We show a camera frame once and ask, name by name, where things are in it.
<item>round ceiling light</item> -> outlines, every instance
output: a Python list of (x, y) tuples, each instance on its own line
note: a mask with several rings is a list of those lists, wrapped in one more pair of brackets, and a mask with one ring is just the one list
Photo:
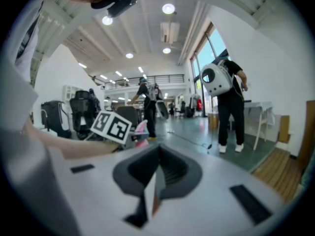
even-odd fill
[(126, 58), (127, 59), (132, 59), (133, 58), (133, 54), (132, 53), (127, 53), (126, 54)]
[(165, 14), (172, 14), (175, 11), (175, 6), (170, 3), (167, 3), (166, 5), (163, 6), (162, 10)]
[(170, 48), (165, 48), (165, 49), (163, 49), (163, 52), (165, 54), (169, 54), (171, 52), (171, 49)]
[(113, 23), (113, 19), (109, 17), (103, 17), (102, 23), (106, 26), (111, 25)]

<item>railing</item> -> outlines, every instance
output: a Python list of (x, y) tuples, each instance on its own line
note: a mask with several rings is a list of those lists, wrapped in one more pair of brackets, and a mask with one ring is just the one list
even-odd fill
[[(147, 81), (151, 84), (157, 83), (159, 85), (159, 84), (170, 84), (170, 83), (184, 83), (185, 78), (184, 78), (184, 74), (158, 75), (158, 76), (148, 76)], [(111, 89), (138, 86), (139, 77), (128, 79), (128, 81), (118, 80), (118, 81), (115, 81), (115, 84), (112, 82), (104, 83), (103, 81), (98, 80), (97, 78), (94, 78), (94, 82), (99, 86), (104, 86), (105, 90), (111, 90)]]

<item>sneaker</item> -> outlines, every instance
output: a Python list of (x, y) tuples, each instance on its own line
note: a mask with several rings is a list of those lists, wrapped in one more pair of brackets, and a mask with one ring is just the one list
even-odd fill
[(236, 145), (235, 151), (238, 153), (241, 153), (243, 149), (244, 149), (244, 144)]
[(226, 152), (226, 146), (222, 146), (221, 144), (219, 144), (219, 152), (225, 153)]

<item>black pants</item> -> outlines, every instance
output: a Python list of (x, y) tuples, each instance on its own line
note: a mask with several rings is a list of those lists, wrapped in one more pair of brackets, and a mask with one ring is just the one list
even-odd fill
[(148, 120), (147, 128), (150, 137), (156, 137), (156, 102), (151, 101), (144, 109), (144, 119)]
[(244, 143), (244, 102), (238, 95), (230, 97), (228, 100), (221, 101), (218, 104), (219, 110), (219, 144), (226, 146), (227, 143), (227, 126), (230, 114), (234, 117), (236, 143)]

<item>pink object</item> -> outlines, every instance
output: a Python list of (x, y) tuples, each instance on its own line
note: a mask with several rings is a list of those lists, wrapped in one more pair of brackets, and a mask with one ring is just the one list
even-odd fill
[[(148, 123), (148, 120), (144, 120), (142, 121), (136, 128), (136, 130), (134, 132), (144, 132), (146, 129), (147, 129), (147, 123)], [(144, 139), (142, 141), (139, 141), (136, 143), (136, 148), (139, 148), (139, 147), (144, 147), (146, 145), (149, 145), (149, 142), (147, 139)]]

